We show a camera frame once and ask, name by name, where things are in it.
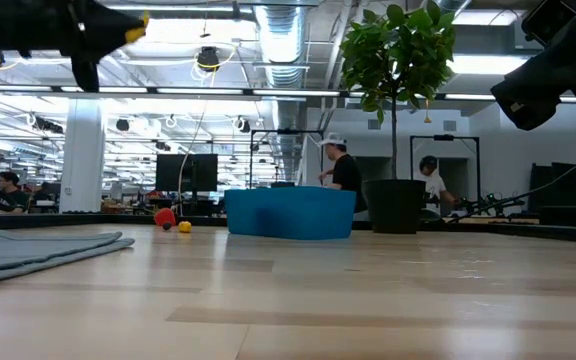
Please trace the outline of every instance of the gray mat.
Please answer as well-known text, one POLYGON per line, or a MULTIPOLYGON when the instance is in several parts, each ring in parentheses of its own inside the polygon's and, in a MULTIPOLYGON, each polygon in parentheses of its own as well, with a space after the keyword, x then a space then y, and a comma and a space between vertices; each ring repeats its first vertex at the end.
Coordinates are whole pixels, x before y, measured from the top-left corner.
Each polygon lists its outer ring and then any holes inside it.
POLYGON ((0 231, 0 280, 117 251, 132 245, 121 233, 94 236, 20 237, 0 231))

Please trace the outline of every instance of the black plant pot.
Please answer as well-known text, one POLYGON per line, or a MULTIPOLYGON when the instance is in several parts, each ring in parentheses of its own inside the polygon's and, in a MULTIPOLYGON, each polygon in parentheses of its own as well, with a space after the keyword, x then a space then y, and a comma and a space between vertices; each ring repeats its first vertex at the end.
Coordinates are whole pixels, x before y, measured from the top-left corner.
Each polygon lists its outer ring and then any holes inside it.
POLYGON ((424 204, 426 183, 418 180, 374 180, 363 184, 372 230, 415 234, 424 204))

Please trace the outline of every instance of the yellow part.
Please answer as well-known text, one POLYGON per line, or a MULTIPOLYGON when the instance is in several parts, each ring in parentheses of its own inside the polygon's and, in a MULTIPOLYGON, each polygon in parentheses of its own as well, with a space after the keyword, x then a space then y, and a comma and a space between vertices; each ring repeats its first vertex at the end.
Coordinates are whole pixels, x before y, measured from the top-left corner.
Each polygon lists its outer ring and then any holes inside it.
POLYGON ((150 22, 150 16, 148 15, 148 12, 144 12, 144 17, 142 19, 142 22, 144 23, 143 27, 140 28, 136 28, 136 29, 130 29, 128 31, 126 31, 126 44, 132 44, 134 42, 136 42, 137 40, 141 39, 142 37, 144 37, 144 35, 146 35, 146 28, 148 27, 148 23, 150 22))
POLYGON ((179 232, 189 233, 192 230, 192 224, 189 221, 179 223, 179 232))

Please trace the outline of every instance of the black t-shirt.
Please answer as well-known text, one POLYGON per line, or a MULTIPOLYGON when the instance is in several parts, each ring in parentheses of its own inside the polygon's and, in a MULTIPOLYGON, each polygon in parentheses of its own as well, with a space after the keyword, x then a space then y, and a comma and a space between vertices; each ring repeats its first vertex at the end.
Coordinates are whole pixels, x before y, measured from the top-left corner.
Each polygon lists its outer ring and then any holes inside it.
POLYGON ((361 173, 352 156, 346 154, 335 162, 333 169, 332 182, 341 185, 341 190, 354 191, 357 193, 357 202, 355 203, 355 212, 361 212, 367 209, 364 197, 361 194, 361 173))
POLYGON ((15 204, 10 204, 11 206, 22 209, 24 211, 28 210, 29 196, 26 195, 25 192, 21 190, 15 190, 11 193, 8 193, 7 195, 15 202, 15 204))

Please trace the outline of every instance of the man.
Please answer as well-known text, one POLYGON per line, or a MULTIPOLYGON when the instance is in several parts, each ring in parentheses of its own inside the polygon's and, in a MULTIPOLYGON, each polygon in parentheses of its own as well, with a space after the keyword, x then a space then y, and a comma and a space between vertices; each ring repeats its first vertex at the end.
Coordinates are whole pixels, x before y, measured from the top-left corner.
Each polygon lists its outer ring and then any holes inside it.
MULTIPOLYGON (((450 204, 456 204, 457 199, 446 190, 444 180, 435 170, 437 170, 437 158, 430 155, 426 156, 419 162, 419 172, 415 173, 414 179, 426 183, 426 193, 431 198, 437 197, 450 204)), ((436 215, 440 215, 438 204, 427 204, 426 209, 433 211, 436 215)))
POLYGON ((322 182, 328 175, 332 175, 332 183, 327 187, 337 190, 354 191, 357 194, 355 202, 355 219, 367 220, 367 206, 361 194, 361 173, 355 163, 355 159, 346 153, 346 140, 339 134, 330 133, 328 137, 319 143, 324 147, 328 159, 335 162, 335 166, 319 175, 322 182))
POLYGON ((9 214, 23 214, 28 210, 29 196, 19 190, 17 184, 19 183, 19 176, 11 171, 0 172, 0 190, 5 192, 15 204, 10 204, 15 207, 9 214))

